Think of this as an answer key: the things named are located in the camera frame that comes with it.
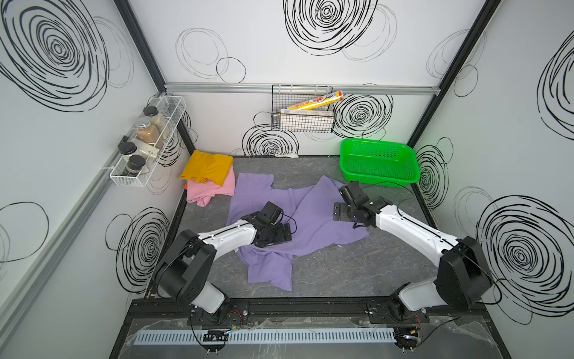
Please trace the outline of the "purple t-shirt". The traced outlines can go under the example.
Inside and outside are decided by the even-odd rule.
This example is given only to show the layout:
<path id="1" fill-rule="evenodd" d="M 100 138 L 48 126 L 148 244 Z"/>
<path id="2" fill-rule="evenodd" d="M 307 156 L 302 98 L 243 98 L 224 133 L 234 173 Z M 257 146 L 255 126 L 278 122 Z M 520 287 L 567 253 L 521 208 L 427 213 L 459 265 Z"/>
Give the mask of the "purple t-shirt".
<path id="1" fill-rule="evenodd" d="M 248 268 L 248 283 L 269 283 L 292 291 L 294 258 L 331 245 L 358 242 L 369 232 L 364 227 L 354 228 L 351 222 L 333 220 L 334 204 L 342 202 L 341 182 L 322 176 L 315 185 L 296 189 L 274 189 L 273 183 L 271 174 L 240 173 L 227 223 L 260 211 L 268 202 L 285 212 L 286 220 L 296 226 L 292 241 L 267 248 L 248 245 L 239 248 L 238 256 Z"/>

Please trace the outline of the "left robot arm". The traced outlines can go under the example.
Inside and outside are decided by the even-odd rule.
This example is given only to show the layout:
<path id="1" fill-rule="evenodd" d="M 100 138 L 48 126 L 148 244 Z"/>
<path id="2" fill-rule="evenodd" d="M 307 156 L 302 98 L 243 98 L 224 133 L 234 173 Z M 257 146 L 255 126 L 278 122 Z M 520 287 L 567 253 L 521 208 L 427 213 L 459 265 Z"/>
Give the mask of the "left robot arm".
<path id="1" fill-rule="evenodd" d="M 217 323 L 225 323 L 230 299 L 208 282 L 215 260 L 239 248 L 266 248 L 292 241 L 296 221 L 284 221 L 284 211 L 272 202 L 262 210 L 206 233 L 182 231 L 158 260 L 152 282 L 187 311 L 200 308 Z"/>

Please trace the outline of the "green plastic basket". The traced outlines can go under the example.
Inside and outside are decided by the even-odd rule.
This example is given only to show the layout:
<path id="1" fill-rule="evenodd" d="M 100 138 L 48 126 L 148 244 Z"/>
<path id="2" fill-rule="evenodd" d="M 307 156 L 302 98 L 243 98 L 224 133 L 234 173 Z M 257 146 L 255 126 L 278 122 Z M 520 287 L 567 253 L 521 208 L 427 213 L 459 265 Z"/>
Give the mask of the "green plastic basket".
<path id="1" fill-rule="evenodd" d="M 345 139 L 339 167 L 348 182 L 400 188 L 421 178 L 415 151 L 405 144 L 368 139 Z"/>

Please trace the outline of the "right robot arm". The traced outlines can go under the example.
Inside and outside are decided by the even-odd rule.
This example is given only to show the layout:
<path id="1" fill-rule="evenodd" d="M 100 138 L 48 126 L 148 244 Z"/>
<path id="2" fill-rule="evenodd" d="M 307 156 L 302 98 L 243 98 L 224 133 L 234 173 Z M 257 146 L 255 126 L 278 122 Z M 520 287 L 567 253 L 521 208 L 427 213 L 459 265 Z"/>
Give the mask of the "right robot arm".
<path id="1" fill-rule="evenodd" d="M 396 236 L 429 259 L 436 277 L 405 284 L 389 299 L 389 312 L 396 322 L 413 318 L 423 309 L 450 307 L 468 311 L 495 285 L 479 242 L 441 232 L 415 219 L 382 197 L 371 199 L 358 182 L 339 188 L 341 203 L 333 206 L 336 221 L 376 227 Z"/>

